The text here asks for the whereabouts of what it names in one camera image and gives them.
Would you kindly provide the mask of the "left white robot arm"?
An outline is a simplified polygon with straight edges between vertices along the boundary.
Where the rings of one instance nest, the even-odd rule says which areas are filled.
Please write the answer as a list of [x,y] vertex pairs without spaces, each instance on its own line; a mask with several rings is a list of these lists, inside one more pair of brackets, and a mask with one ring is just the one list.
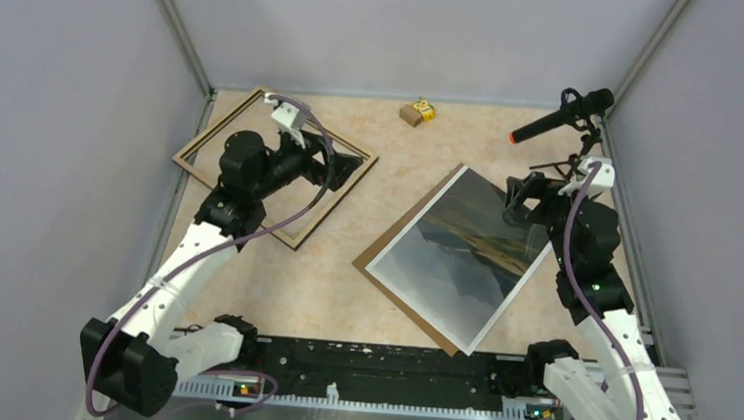
[[[329,191],[339,190],[363,165],[337,152],[327,135],[297,141],[279,136],[266,146],[261,134],[239,131],[225,140],[218,182],[202,201],[184,237],[165,264],[129,301],[105,320],[91,318],[80,332],[86,408],[105,416],[94,395],[143,417],[160,411],[179,382],[225,365],[232,373],[255,365],[254,328],[225,316],[175,337],[177,324],[213,275],[251,240],[277,231],[308,213]],[[262,227],[264,200],[298,179],[313,184],[310,202],[285,220]]]

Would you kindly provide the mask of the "wooden picture frame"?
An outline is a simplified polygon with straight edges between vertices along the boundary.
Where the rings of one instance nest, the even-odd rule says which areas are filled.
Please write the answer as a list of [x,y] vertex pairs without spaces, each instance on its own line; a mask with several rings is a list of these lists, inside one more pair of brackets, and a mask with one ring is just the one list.
[[[219,118],[214,117],[207,129],[202,130],[174,155],[173,161],[205,187],[214,188],[221,172],[218,160],[224,152],[226,139],[232,134],[240,130],[253,130],[260,134],[266,146],[271,149],[278,148],[278,127],[270,117],[274,107],[264,101],[267,92],[270,90],[265,86],[253,88],[230,112]],[[313,206],[310,212],[274,232],[274,237],[292,250],[303,245],[379,159],[376,151],[369,149],[352,136],[329,125],[324,128],[332,139],[336,153],[358,157],[362,164],[350,173],[343,186],[325,192],[322,200]],[[267,197],[264,201],[266,217],[261,226],[267,228],[296,213],[311,201],[318,189],[316,185],[299,179]]]

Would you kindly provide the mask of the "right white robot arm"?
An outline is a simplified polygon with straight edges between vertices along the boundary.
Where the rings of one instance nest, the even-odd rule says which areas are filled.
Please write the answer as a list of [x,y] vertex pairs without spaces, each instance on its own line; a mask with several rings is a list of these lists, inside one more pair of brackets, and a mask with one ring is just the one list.
[[547,231],[559,271],[556,292],[587,340],[603,375],[596,382],[565,339],[528,347],[521,379],[528,392],[554,395],[572,420],[682,420],[647,347],[633,301],[613,265],[620,244],[616,210],[532,172],[506,183],[504,220]]

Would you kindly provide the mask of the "brown backing board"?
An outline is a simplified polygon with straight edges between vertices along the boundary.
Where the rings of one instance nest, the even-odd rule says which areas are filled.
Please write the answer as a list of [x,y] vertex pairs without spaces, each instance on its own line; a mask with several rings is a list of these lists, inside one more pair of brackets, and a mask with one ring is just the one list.
[[369,263],[376,257],[378,257],[380,254],[382,254],[383,248],[391,244],[394,241],[395,236],[399,232],[404,232],[406,229],[408,229],[407,224],[414,219],[417,219],[419,216],[421,216],[420,211],[424,207],[428,207],[431,203],[433,203],[432,199],[440,194],[443,190],[445,190],[445,186],[452,181],[452,179],[455,176],[458,176],[464,169],[466,168],[465,164],[459,164],[456,165],[452,170],[450,170],[445,177],[443,177],[437,184],[430,189],[426,194],[424,194],[419,201],[417,201],[411,208],[404,213],[404,215],[401,218],[398,218],[397,221],[391,225],[386,231],[382,233],[382,235],[377,238],[373,243],[371,243],[366,250],[364,250],[360,255],[358,255],[354,261],[352,262],[352,265],[355,267],[355,269],[363,274],[363,276],[372,283],[376,289],[378,289],[382,294],[393,304],[395,305],[401,313],[403,313],[406,317],[408,317],[409,320],[411,320],[415,326],[420,328],[431,340],[435,342],[435,344],[442,350],[444,353],[448,354],[449,357],[453,357],[456,355],[456,353],[459,351],[457,346],[450,342],[449,339],[447,339],[442,333],[440,333],[438,330],[436,330],[435,327],[433,327],[431,324],[429,324],[427,321],[425,321],[419,314],[414,312],[414,310],[409,307],[406,303],[404,303],[401,298],[395,295],[392,291],[390,291],[386,286],[380,283],[380,281],[374,277],[372,274],[370,274],[366,267],[369,265]]

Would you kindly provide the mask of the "landscape photo print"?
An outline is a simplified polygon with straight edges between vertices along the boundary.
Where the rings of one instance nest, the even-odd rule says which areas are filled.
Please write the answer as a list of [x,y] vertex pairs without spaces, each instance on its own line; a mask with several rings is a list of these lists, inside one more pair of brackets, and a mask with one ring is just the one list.
[[552,249],[543,226],[504,222],[505,196],[466,165],[366,267],[464,355]]

